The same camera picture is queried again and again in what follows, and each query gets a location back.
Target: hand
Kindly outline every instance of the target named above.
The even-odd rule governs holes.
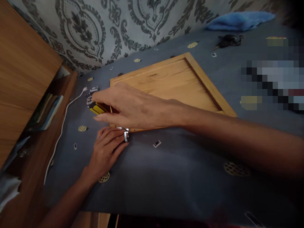
[[[182,107],[187,106],[177,100],[152,96],[125,83],[117,83],[113,87],[95,92],[92,100],[110,105],[119,111],[119,114],[102,113],[94,117],[95,120],[124,128],[175,126],[178,113],[182,113]]]
[[[124,141],[124,131],[104,127],[98,131],[91,161],[84,172],[93,182],[106,175],[117,161],[118,156],[129,143]]]

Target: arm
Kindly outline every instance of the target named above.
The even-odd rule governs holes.
[[[93,100],[113,106],[120,113],[95,118],[121,127],[178,126],[218,141],[235,157],[269,174],[304,176],[304,140],[273,128],[201,110],[176,100],[164,100],[126,84],[93,94]]]
[[[93,154],[88,166],[76,183],[64,194],[51,209],[39,227],[67,227],[71,225],[81,204],[94,184],[108,173],[118,156],[128,145],[124,141],[124,131],[106,127],[98,132]]]

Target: paper tag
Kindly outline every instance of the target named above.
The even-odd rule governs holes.
[[[156,148],[156,147],[158,147],[160,144],[161,144],[161,141],[158,140],[156,143],[153,144],[153,146]]]

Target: damask wallpaper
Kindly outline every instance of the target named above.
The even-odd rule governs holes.
[[[8,0],[80,74],[202,28],[233,11],[279,12],[277,0]]]

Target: fingernail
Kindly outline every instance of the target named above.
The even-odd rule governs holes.
[[[95,117],[93,117],[94,118],[94,120],[101,120],[101,118],[100,117],[98,117],[98,116],[95,116]]]

